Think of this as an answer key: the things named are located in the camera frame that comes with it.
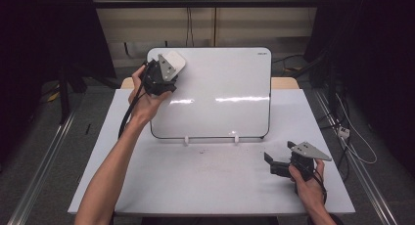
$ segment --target table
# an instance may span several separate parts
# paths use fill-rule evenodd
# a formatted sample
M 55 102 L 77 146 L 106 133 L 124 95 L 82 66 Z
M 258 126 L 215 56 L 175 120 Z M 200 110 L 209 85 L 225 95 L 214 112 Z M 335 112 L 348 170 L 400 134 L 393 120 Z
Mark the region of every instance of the table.
M 116 142 L 129 89 L 120 89 L 69 207 L 76 213 L 93 174 Z M 137 216 L 271 216 L 305 213 L 288 178 L 269 173 L 263 153 L 288 161 L 287 141 L 308 141 L 330 155 L 300 89 L 272 90 L 271 127 L 261 141 L 190 143 L 155 139 L 143 130 L 115 206 L 117 214 Z M 353 213 L 345 185 L 332 161 L 326 162 L 326 207 Z

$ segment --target whiteboard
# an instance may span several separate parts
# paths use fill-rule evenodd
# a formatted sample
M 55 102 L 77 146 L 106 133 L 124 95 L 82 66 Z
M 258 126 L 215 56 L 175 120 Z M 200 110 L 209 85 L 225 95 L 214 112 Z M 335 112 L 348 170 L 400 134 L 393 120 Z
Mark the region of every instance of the whiteboard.
M 267 48 L 155 48 L 186 60 L 177 90 L 151 122 L 160 139 L 262 138 L 269 130 L 271 52 Z

